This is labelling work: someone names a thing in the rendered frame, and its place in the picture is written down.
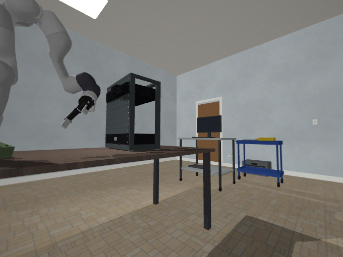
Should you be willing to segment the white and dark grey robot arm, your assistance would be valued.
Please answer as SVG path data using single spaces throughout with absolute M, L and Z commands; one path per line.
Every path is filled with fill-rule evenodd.
M 71 94 L 83 91 L 80 97 L 89 96 L 94 104 L 100 95 L 100 87 L 90 74 L 83 72 L 69 76 L 63 60 L 72 42 L 57 16 L 52 11 L 43 10 L 35 0 L 5 0 L 0 4 L 0 126 L 11 86 L 18 81 L 15 26 L 30 27 L 33 23 L 42 30 L 48 41 L 48 54 L 63 89 Z

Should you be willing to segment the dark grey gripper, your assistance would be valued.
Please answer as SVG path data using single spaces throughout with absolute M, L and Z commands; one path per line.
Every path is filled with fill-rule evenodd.
M 94 100 L 89 96 L 82 96 L 79 101 L 79 105 L 64 119 L 64 122 L 61 124 L 61 127 L 66 129 L 68 125 L 71 123 L 71 120 L 74 119 L 79 113 L 83 113 L 87 115 L 89 110 L 94 104 Z M 80 111 L 79 111 L 80 110 Z

